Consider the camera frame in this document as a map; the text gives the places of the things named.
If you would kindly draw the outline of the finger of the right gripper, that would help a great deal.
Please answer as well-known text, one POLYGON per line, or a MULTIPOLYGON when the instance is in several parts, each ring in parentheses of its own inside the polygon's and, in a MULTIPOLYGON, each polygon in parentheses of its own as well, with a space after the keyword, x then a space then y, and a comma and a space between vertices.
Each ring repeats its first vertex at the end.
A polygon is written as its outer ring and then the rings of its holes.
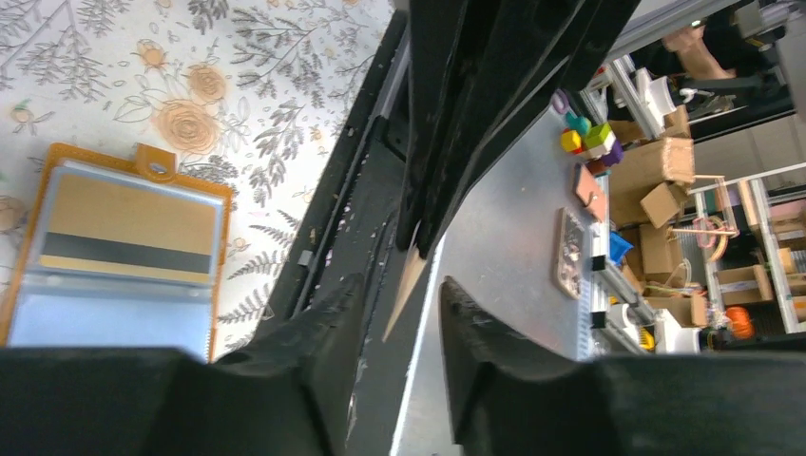
POLYGON ((456 51, 467 3, 465 1, 411 1, 409 4, 410 136, 401 194, 396 247, 408 251, 425 233, 428 194, 436 188, 437 138, 445 125, 451 59, 456 51))
POLYGON ((436 188, 418 236, 422 257, 552 94, 590 81, 638 8, 635 1, 465 2, 437 138, 436 188))

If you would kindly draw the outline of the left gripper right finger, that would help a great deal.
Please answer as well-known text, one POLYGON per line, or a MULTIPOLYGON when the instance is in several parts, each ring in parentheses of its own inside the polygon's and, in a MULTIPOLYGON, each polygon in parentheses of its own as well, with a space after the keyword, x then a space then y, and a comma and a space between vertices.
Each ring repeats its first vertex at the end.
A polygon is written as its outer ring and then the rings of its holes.
POLYGON ((801 455, 805 358, 784 352, 574 361, 439 292, 451 437, 468 455, 801 455))

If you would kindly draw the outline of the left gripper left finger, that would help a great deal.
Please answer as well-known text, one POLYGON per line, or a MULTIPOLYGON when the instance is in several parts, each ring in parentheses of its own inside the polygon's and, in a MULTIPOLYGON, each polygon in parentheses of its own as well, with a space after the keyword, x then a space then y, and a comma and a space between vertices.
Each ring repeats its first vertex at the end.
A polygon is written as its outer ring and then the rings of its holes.
POLYGON ((341 455, 365 279, 217 362, 167 349, 1 352, 5 455, 341 455))

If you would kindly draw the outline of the orange card holder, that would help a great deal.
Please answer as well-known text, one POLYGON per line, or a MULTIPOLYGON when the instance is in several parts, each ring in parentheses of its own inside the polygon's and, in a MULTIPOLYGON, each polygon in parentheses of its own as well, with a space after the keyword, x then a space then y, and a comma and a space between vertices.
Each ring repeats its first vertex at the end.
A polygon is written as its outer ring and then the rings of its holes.
POLYGON ((209 362, 233 192, 141 144, 56 142, 1 307, 10 348, 177 348, 209 362))

